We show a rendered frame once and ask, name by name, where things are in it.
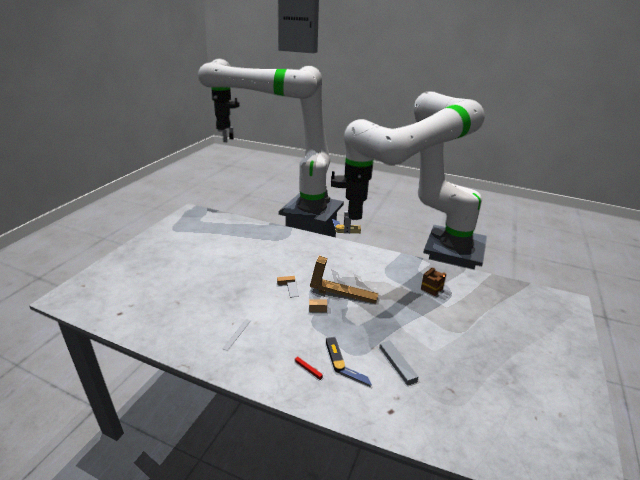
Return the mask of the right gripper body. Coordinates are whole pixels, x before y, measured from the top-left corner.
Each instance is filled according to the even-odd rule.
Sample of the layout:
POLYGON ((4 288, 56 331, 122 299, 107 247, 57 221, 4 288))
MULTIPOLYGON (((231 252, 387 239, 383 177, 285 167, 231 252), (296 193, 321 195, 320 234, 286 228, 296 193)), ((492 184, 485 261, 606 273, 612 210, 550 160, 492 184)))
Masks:
POLYGON ((229 119, 230 108, 233 109, 240 107, 239 102, 237 102, 237 98, 235 98, 235 101, 229 102, 229 100, 231 100, 230 89, 222 91, 212 90, 212 100, 214 101, 215 116, 217 119, 216 129, 224 130, 231 127, 229 119))

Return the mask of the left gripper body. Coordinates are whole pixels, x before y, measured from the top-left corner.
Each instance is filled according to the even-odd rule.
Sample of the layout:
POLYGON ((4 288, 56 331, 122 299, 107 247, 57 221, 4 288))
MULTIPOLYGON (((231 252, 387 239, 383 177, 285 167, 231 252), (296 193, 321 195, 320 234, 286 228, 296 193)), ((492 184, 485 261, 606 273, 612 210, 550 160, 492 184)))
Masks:
POLYGON ((373 164, 367 167, 356 167, 345 162, 344 176, 334 176, 335 172, 332 171, 331 187, 346 188, 346 199, 349 200, 348 214, 350 219, 362 219, 363 202, 367 200, 368 184, 372 178, 372 169, 373 164))

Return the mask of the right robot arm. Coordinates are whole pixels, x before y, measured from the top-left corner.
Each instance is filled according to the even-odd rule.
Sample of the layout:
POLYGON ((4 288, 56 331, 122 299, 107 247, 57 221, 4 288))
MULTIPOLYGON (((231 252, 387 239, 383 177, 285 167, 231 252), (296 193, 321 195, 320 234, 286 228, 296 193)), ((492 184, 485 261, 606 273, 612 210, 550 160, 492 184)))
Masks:
POLYGON ((199 81, 206 87, 215 87, 211 89, 217 91, 230 89, 219 87, 242 88, 300 99, 305 156, 310 155, 300 162, 300 199, 297 207, 310 213, 325 210, 326 202, 330 201, 326 189, 330 156, 324 131, 322 76, 319 70, 312 66, 305 66, 300 70, 246 69, 227 64, 225 60, 216 59, 202 65, 198 71, 199 81))

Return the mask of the red flat bar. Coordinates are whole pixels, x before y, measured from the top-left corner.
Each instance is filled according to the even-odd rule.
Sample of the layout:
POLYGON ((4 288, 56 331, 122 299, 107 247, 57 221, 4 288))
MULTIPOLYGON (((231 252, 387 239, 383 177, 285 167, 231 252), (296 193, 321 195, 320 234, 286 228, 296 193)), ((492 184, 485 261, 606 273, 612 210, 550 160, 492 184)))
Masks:
POLYGON ((295 362, 298 363, 300 366, 302 366, 304 369, 306 369, 308 372, 310 372, 311 374, 313 374, 315 377, 317 377, 319 380, 321 378, 323 378, 323 374, 321 374, 319 371, 317 371, 316 369, 314 369, 312 366, 310 366, 309 364, 307 364, 305 361, 303 361, 302 359, 300 359, 299 357, 295 358, 295 362))

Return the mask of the wooden sliding bevel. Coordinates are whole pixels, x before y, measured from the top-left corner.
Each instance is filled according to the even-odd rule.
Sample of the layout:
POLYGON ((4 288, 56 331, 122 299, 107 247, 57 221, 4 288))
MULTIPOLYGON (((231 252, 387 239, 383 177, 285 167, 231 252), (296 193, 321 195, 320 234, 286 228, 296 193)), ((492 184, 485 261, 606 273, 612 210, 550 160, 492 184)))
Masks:
MULTIPOLYGON (((344 233, 344 225, 340 225, 339 221, 336 221, 334 219, 333 220, 333 224, 335 227, 335 231, 337 233, 344 233), (339 224, 339 225, 337 225, 339 224)), ((351 229, 350 229, 350 233, 355 233, 355 234, 361 234, 361 226, 360 225, 351 225, 351 229)))

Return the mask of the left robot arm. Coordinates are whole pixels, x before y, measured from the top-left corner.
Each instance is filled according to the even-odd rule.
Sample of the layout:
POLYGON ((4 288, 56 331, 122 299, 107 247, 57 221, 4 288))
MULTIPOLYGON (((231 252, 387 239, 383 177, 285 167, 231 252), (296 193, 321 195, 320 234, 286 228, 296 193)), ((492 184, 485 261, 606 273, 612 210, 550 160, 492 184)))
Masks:
POLYGON ((447 215, 440 242, 452 250, 470 250, 482 197, 475 190, 446 181, 443 142, 477 131, 484 122, 484 110, 473 100, 426 92, 416 99, 414 114, 415 124, 397 129, 367 120, 352 122, 344 133, 345 162, 367 167, 374 158, 394 166, 420 152, 419 199, 447 215))

